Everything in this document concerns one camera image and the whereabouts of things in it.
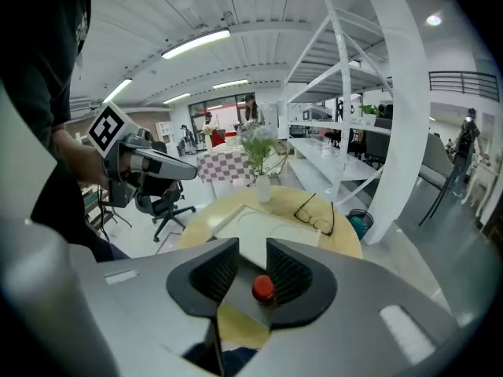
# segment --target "ceiling light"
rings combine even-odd
[[[239,81],[231,81],[231,82],[225,82],[223,84],[213,85],[213,89],[217,90],[218,88],[225,88],[226,86],[234,86],[234,85],[241,85],[241,84],[248,84],[248,80],[247,79],[240,79]]]
[[[118,94],[120,91],[122,91],[124,88],[126,88],[126,86],[128,86],[129,84],[131,84],[133,80],[132,79],[125,79],[124,81],[122,81],[119,86],[117,86],[117,88],[115,88],[112,93],[110,93],[110,95],[108,95],[105,100],[103,101],[103,103],[106,103],[108,101],[111,101],[114,96],[116,94]]]
[[[436,15],[431,15],[426,19],[426,22],[428,23],[428,25],[436,27],[437,25],[440,25],[442,23],[442,18]]]
[[[183,99],[184,97],[189,97],[190,93],[184,93],[183,95],[178,95],[177,97],[172,97],[171,99],[168,99],[167,101],[164,101],[164,104],[170,104],[171,102],[178,101],[179,99]]]
[[[179,55],[180,53],[184,53],[187,50],[194,49],[195,47],[204,45],[205,43],[218,41],[219,39],[224,39],[230,37],[230,32],[228,29],[224,29],[223,31],[215,31],[210,32],[204,35],[197,36],[193,39],[190,39],[187,42],[183,42],[181,45],[178,45],[174,48],[169,49],[167,52],[162,53],[162,57],[164,59],[171,59]]]

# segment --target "wooden table top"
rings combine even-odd
[[[270,202],[258,203],[254,188],[233,192],[217,199],[199,212],[197,218],[186,227],[178,247],[185,249],[207,242],[212,236],[213,228],[242,204],[305,225],[293,214],[311,196],[312,193],[297,188],[271,186]],[[330,203],[319,196],[315,196],[304,208],[313,219],[330,221],[332,216]],[[362,246],[353,227],[339,211],[334,209],[334,213],[333,234],[331,236],[321,234],[318,246],[336,253],[362,258]],[[222,340],[249,348],[260,348],[269,337],[269,330],[266,327],[228,303],[220,305],[217,318]]]

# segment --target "flower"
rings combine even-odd
[[[269,127],[261,126],[255,129],[253,133],[253,137],[259,141],[272,140],[274,139],[273,134],[270,131]]]
[[[240,137],[243,140],[251,140],[253,137],[253,133],[250,130],[241,131]]]
[[[241,142],[254,173],[263,174],[264,160],[269,156],[277,139],[266,126],[247,126],[247,128],[240,132]]]

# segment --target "floor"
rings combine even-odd
[[[421,227],[438,190],[418,179],[406,208],[397,220],[438,281],[459,324],[481,317],[490,305],[501,278],[497,252],[475,226],[475,208],[451,192],[433,218]]]
[[[191,164],[196,162],[195,156],[182,159]],[[281,185],[302,188],[288,166],[279,179]],[[185,200],[179,202],[180,207],[193,205],[202,210],[213,200],[211,187],[199,178],[184,181],[183,186]],[[246,188],[241,180],[233,185],[215,182],[214,187],[217,197]],[[417,228],[417,219],[435,199],[436,190],[430,187],[418,182],[404,214],[381,242],[362,244],[363,257],[400,276],[451,312],[460,324],[465,324],[486,308],[494,290],[494,273],[501,263],[473,225],[473,210],[461,207],[453,196],[442,203],[431,221]],[[140,213],[134,202],[117,212],[133,228],[117,219],[117,223],[109,221],[105,231],[111,242],[130,257],[161,254],[176,248],[182,229],[174,222],[167,223],[159,235],[159,243],[155,243],[152,237],[159,223],[154,225],[152,218]],[[197,212],[188,211],[179,215],[179,219],[188,224],[196,216]]]

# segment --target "blue trash bin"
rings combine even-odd
[[[359,240],[363,239],[363,236],[374,224],[374,218],[366,210],[351,210],[347,220],[352,224]]]

